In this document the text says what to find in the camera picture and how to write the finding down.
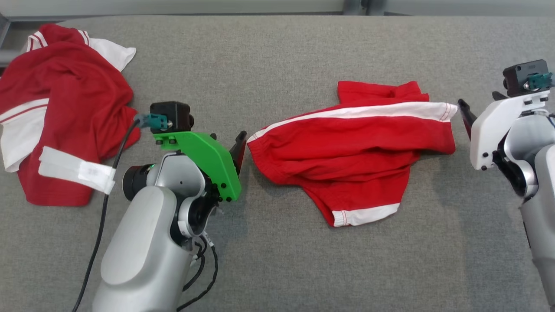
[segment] red garment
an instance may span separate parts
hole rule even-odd
[[[35,205],[83,206],[91,188],[38,174],[42,148],[47,145],[95,163],[114,156],[137,113],[126,106],[133,91],[77,29],[49,24],[40,34],[48,45],[20,55],[2,75],[0,114],[10,112],[8,118],[16,118],[47,105],[41,138],[19,166],[19,181]],[[14,109],[47,98],[48,104]],[[127,146],[139,137],[140,131],[133,130]]]
[[[248,140],[260,171],[299,185],[334,227],[397,211],[423,149],[455,152],[457,107],[430,103],[416,82],[399,87],[342,81],[334,107],[267,126]]]

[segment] gray table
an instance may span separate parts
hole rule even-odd
[[[189,103],[195,130],[231,146],[239,130],[337,103],[338,80],[417,80],[434,101],[464,98],[484,110],[502,70],[544,58],[555,68],[554,20],[436,17],[104,17],[64,22],[137,55],[123,74],[131,103]],[[208,231],[220,258],[212,291],[191,311],[544,311],[517,210],[497,170],[468,160],[462,121],[454,155],[412,166],[400,210],[373,224],[330,228],[297,187],[270,183],[245,154],[244,193]],[[127,150],[110,197],[99,264],[128,201],[121,177],[164,154],[147,133]],[[67,311],[92,250],[102,195],[83,208],[36,207],[15,174],[0,173],[0,310]],[[182,301],[211,278],[205,273]]]

